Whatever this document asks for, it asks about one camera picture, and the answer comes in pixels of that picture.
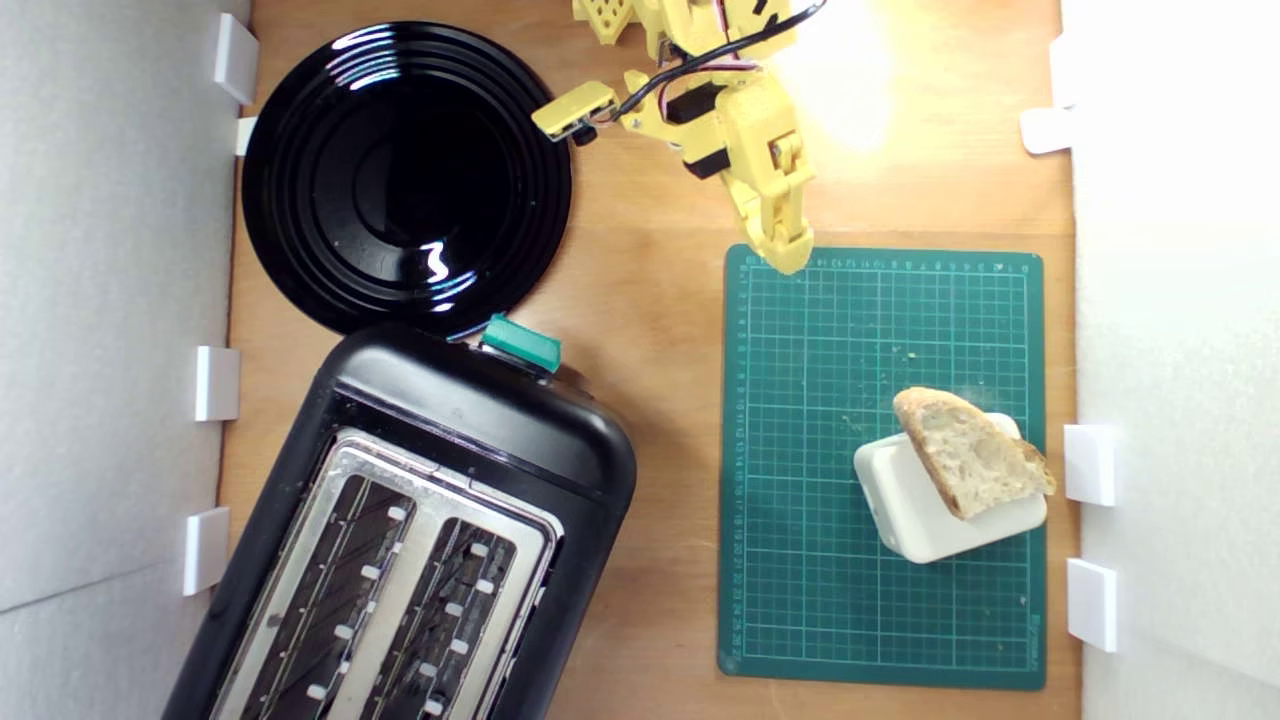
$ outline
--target wooden surface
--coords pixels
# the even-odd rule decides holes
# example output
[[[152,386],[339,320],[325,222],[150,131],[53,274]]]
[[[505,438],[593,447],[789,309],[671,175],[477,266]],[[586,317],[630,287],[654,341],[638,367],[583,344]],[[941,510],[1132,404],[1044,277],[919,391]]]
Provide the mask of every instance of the wooden surface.
[[[822,245],[1038,252],[1046,266],[1050,455],[1074,418],[1073,222],[1064,156],[1032,159],[1018,114],[1048,102],[1053,0],[833,0],[778,59],[803,108],[819,179],[806,213]],[[556,92],[621,86],[652,65],[635,29],[600,47],[566,0],[255,0],[259,100],[312,49],[393,19],[460,24],[507,45]],[[252,114],[256,109],[250,108]],[[998,693],[726,678],[716,669],[721,287],[736,241],[717,182],[621,131],[576,154],[572,225],[513,315],[564,341],[566,360],[626,420],[636,496],[550,717],[781,719],[1080,715],[1080,651],[1065,630],[1065,557],[1078,524],[1050,511],[1048,685]],[[227,429],[221,502],[238,536],[302,395],[335,336],[262,274],[237,219],[230,343],[241,420]]]

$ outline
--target green cutting mat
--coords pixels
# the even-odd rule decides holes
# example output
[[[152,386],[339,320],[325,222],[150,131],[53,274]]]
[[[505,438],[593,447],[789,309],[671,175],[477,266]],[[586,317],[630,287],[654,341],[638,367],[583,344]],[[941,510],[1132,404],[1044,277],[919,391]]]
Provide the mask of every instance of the green cutting mat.
[[[1043,266],[1023,254],[818,249],[726,259],[719,665],[730,675],[1044,685],[1044,529],[914,565],[854,451],[900,389],[955,391],[1044,447]]]

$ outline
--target bread crust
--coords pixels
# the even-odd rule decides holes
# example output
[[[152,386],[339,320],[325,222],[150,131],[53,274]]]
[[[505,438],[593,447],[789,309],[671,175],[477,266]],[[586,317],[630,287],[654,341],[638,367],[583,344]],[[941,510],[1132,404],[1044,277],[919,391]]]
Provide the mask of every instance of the bread crust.
[[[948,410],[957,410],[966,415],[970,421],[979,424],[988,436],[1014,443],[1019,454],[1034,466],[1036,471],[1043,479],[1043,484],[1047,488],[1044,493],[1053,495],[1053,492],[1056,492],[1057,482],[1053,479],[1052,473],[1050,473],[1048,464],[1046,462],[1044,456],[1041,455],[1039,450],[1029,442],[1006,436],[993,421],[991,421],[989,418],[987,418],[982,410],[972,402],[957,395],[941,389],[925,387],[904,389],[893,398],[893,413],[902,424],[902,429],[906,430],[906,436],[911,439],[911,445],[915,447],[915,454],[920,457],[920,461],[924,464],[924,469],[928,471],[929,480],[933,482],[933,487],[938,489],[938,495],[942,497],[942,501],[946,503],[947,510],[950,510],[952,515],[961,520],[968,520],[986,510],[986,507],[972,512],[966,512],[961,509],[960,500],[956,497],[951,484],[947,483],[946,474],[942,468],[937,465],[933,455],[925,450],[925,430],[922,419],[924,413],[933,405],[941,405]]]

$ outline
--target toaster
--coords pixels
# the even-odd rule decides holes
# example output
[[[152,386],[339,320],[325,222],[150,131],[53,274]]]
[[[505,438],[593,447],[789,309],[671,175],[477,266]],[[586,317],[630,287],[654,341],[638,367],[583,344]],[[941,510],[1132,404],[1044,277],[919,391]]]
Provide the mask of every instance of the toaster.
[[[502,316],[340,341],[164,717],[541,717],[636,471],[558,352]]]

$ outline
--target slice of bread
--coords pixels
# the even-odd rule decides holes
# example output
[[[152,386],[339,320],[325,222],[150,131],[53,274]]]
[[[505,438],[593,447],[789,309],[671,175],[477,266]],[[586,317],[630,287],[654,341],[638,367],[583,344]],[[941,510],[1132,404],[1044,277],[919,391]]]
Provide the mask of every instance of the slice of bread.
[[[942,500],[961,520],[1057,489],[1044,456],[1034,446],[1006,436],[963,397],[913,387],[897,393],[893,413]]]

